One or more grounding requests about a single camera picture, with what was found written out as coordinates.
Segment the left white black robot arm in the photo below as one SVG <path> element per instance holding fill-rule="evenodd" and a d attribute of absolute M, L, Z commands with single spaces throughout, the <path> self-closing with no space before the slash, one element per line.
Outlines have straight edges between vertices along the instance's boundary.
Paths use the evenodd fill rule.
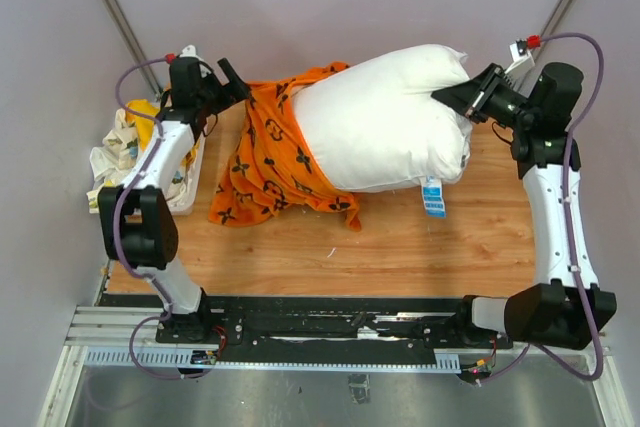
<path fill-rule="evenodd" d="M 150 116 L 151 139 L 127 177 L 98 194 L 105 250 L 160 297 L 158 320 L 170 339 L 200 343 L 214 330 L 205 291 L 194 283 L 177 256 L 179 234 L 166 200 L 186 155 L 203 136 L 209 117 L 248 98 L 249 86 L 222 58 L 226 79 L 195 54 L 167 55 L 167 102 Z"/>

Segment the white pillow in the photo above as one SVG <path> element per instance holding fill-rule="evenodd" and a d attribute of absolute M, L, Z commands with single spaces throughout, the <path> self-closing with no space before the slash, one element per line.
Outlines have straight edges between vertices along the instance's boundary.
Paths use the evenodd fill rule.
<path fill-rule="evenodd" d="M 471 157 L 472 126 L 432 94 L 468 81 L 466 60 L 448 46 L 419 45 L 297 91 L 296 122 L 329 183 L 374 193 L 426 177 L 458 182 Z"/>

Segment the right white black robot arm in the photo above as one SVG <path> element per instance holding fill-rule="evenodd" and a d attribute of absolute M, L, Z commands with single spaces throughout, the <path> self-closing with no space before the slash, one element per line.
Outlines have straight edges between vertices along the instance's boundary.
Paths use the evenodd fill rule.
<path fill-rule="evenodd" d="M 617 310 L 615 294 L 599 286 L 582 231 L 581 159 L 568 124 L 583 79 L 578 68 L 552 62 L 524 96 L 491 64 L 475 78 L 432 94 L 475 123 L 492 120 L 511 129 L 511 156 L 533 219 L 533 285 L 508 298 L 465 296 L 452 319 L 463 346 L 477 346 L 495 332 L 517 342 L 582 350 Z"/>

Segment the orange black-patterned plush pillowcase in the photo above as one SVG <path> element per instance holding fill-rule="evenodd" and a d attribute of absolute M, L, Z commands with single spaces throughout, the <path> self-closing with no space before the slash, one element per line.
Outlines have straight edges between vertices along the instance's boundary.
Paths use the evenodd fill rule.
<path fill-rule="evenodd" d="M 254 81 L 244 101 L 243 131 L 218 182 L 208 219 L 226 227 L 250 227 L 292 206 L 342 214 L 361 230 L 352 193 L 334 187 L 321 171 L 294 116 L 293 97 L 348 68 L 343 62 L 314 67 L 277 81 Z"/>

